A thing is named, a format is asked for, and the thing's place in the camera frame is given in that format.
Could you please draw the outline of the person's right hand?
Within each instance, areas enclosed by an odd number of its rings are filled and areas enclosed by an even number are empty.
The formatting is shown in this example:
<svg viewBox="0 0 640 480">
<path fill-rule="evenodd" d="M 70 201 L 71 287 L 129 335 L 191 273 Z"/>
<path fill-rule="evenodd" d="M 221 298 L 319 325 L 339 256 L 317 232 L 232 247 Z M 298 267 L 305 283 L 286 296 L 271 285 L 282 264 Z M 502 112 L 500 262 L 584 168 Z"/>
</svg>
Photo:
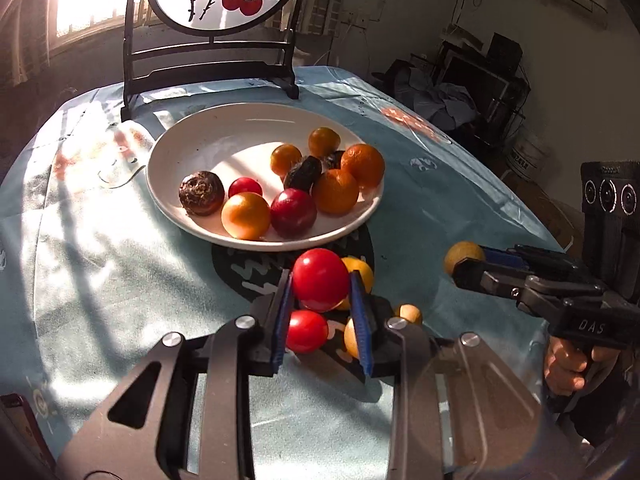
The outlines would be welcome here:
<svg viewBox="0 0 640 480">
<path fill-rule="evenodd" d="M 570 396 L 575 392 L 590 391 L 597 387 L 597 376 L 602 375 L 602 372 L 596 372 L 593 378 L 588 380 L 589 363 L 609 370 L 619 355 L 620 352 L 616 349 L 594 347 L 590 358 L 587 358 L 585 353 L 569 340 L 550 336 L 544 357 L 544 382 L 555 396 Z"/>
</svg>

